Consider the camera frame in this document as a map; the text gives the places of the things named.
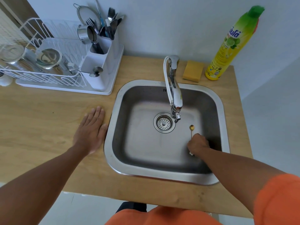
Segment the sink drain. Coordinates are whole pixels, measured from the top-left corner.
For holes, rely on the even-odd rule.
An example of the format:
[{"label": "sink drain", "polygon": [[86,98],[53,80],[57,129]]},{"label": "sink drain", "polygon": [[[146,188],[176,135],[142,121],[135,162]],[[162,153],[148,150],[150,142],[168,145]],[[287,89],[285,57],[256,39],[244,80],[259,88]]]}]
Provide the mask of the sink drain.
[{"label": "sink drain", "polygon": [[153,125],[160,133],[170,133],[175,128],[174,119],[167,112],[162,112],[154,117]]}]

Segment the sink basin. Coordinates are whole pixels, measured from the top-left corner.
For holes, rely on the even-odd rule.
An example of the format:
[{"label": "sink basin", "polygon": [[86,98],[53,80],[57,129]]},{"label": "sink basin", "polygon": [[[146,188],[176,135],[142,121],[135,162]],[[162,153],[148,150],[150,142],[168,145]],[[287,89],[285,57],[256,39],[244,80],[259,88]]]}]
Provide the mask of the sink basin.
[{"label": "sink basin", "polygon": [[224,108],[212,90],[179,84],[183,107],[174,123],[164,82],[134,80],[118,92],[104,144],[108,164],[118,173],[213,185],[218,179],[199,158],[189,154],[193,134],[210,147],[230,152]]}]

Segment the dish soap bottle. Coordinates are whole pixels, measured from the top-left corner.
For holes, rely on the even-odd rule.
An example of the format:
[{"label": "dish soap bottle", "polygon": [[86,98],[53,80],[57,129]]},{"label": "dish soap bottle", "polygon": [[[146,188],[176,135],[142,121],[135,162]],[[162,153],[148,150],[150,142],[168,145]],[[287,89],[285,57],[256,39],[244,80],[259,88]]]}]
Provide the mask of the dish soap bottle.
[{"label": "dish soap bottle", "polygon": [[238,52],[246,45],[256,31],[260,15],[265,10],[259,5],[251,7],[229,30],[215,58],[208,66],[205,76],[217,80],[227,69]]}]

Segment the white dish rack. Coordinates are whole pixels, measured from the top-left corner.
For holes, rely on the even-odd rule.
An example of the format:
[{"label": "white dish rack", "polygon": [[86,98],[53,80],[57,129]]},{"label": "white dish rack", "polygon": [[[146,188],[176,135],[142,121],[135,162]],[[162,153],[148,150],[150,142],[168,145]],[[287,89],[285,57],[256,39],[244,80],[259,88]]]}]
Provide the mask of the white dish rack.
[{"label": "white dish rack", "polygon": [[[111,94],[124,52],[124,45],[118,42],[118,30],[113,41],[109,38],[98,38],[98,42],[105,53],[100,55],[92,52],[92,44],[84,45],[79,40],[77,35],[79,24],[80,22],[76,21],[31,18],[20,27],[20,31],[25,35],[33,35],[31,40],[28,39],[26,48],[35,53],[47,48],[61,51],[69,62],[79,66],[80,72],[78,71],[76,75],[55,75],[14,70],[9,66],[1,65],[0,71],[16,78],[17,84],[26,87],[103,95]],[[101,87],[101,90],[99,90],[99,87],[97,87],[97,81],[101,78],[89,77],[92,69],[85,67],[88,64],[103,68],[105,88]]]}]

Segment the green bottle cap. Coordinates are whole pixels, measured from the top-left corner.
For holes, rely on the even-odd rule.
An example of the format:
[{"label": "green bottle cap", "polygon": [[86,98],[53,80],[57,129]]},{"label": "green bottle cap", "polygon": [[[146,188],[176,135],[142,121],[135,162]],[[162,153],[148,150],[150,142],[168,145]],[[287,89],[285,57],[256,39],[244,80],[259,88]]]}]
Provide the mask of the green bottle cap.
[{"label": "green bottle cap", "polygon": [[248,16],[251,18],[259,18],[264,10],[265,8],[260,5],[252,6],[248,12]]}]

